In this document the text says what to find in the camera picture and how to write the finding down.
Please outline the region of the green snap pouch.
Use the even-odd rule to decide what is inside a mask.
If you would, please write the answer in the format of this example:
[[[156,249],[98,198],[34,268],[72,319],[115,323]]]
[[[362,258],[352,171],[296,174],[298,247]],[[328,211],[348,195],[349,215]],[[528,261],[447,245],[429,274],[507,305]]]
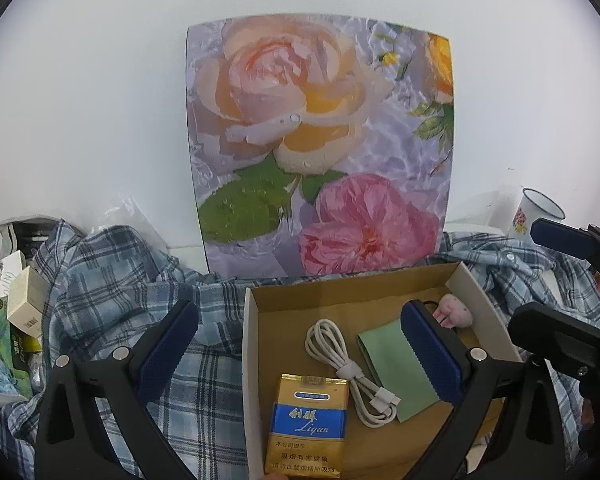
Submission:
[[[358,348],[374,383],[400,399],[396,407],[399,422],[406,422],[439,401],[399,320],[359,333]]]

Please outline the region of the white enamel mug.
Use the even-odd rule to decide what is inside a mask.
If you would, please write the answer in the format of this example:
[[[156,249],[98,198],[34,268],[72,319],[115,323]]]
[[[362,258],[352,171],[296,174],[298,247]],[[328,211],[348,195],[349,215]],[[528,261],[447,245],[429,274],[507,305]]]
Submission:
[[[508,235],[520,240],[531,240],[530,231],[535,220],[562,222],[565,218],[565,211],[550,196],[534,188],[523,188]]]

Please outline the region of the blue plaid shirt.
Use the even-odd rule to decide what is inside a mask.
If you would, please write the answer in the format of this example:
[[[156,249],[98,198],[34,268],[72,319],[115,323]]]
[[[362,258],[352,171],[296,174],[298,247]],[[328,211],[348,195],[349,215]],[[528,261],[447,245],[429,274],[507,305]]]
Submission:
[[[189,272],[128,228],[61,223],[34,259],[45,390],[0,415],[0,479],[600,479],[600,329],[534,295],[508,321],[464,264],[317,281]],[[400,324],[439,403],[370,429],[306,354]]]

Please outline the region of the cream small carton box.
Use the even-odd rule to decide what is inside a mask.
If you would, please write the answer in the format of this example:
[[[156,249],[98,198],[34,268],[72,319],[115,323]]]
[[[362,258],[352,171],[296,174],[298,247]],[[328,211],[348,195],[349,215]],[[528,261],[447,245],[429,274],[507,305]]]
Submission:
[[[43,313],[50,285],[27,266],[10,283],[7,296],[9,323],[33,338],[42,336]]]

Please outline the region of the yellow blue cigarette pack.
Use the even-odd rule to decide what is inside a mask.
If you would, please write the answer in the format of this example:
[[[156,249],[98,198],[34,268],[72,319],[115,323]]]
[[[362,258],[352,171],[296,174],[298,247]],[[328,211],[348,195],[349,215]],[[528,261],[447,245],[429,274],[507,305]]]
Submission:
[[[349,385],[344,379],[280,376],[264,471],[288,478],[338,479],[348,402]]]

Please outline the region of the grey storage bin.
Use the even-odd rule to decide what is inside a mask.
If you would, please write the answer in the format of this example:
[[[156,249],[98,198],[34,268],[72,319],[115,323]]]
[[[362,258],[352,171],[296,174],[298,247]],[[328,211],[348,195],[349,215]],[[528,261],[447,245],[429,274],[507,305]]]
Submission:
[[[21,252],[30,261],[59,223],[52,217],[9,219],[0,222],[0,259]]]

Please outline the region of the open cardboard box tray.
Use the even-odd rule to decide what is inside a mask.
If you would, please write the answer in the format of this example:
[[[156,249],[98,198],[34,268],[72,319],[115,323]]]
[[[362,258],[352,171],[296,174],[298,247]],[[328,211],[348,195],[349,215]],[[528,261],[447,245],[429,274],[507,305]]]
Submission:
[[[494,359],[520,359],[505,324],[463,263],[422,266],[383,274],[334,278],[287,286],[252,286],[245,293],[242,329],[242,400],[250,478],[264,475],[273,405],[283,374],[332,377],[334,369],[304,348],[321,318],[340,328],[351,359],[376,384],[401,400],[402,415],[380,429],[365,427],[348,411],[342,478],[401,479],[451,413],[439,401],[400,330],[407,301],[435,304],[457,297],[472,315],[457,335]]]

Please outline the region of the rose flower painting canvas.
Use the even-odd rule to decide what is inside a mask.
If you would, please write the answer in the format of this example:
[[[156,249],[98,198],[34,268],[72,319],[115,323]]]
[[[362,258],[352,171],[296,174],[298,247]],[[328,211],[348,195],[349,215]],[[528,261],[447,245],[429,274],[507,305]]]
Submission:
[[[448,38],[337,14],[190,26],[186,113],[210,271],[412,266],[440,245],[454,148]]]

